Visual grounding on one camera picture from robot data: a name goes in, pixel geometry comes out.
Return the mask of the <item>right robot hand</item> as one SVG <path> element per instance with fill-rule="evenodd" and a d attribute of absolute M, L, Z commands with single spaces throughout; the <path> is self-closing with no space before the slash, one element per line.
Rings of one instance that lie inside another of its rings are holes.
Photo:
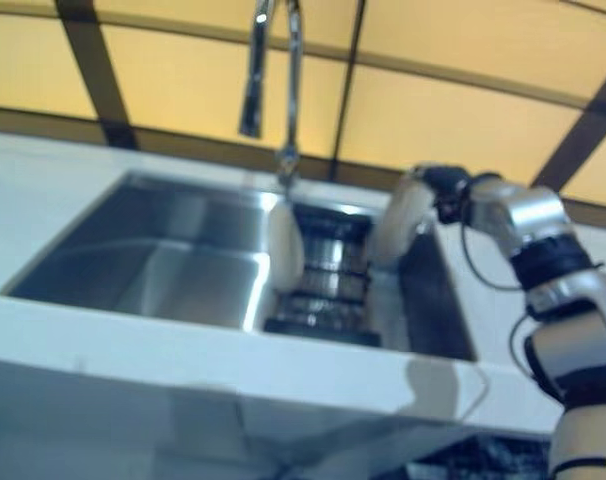
<path fill-rule="evenodd" d="M 411 170 L 411 177 L 434 195 L 433 206 L 442 224 L 459 223 L 464 190 L 472 176 L 460 166 L 423 164 Z"/>

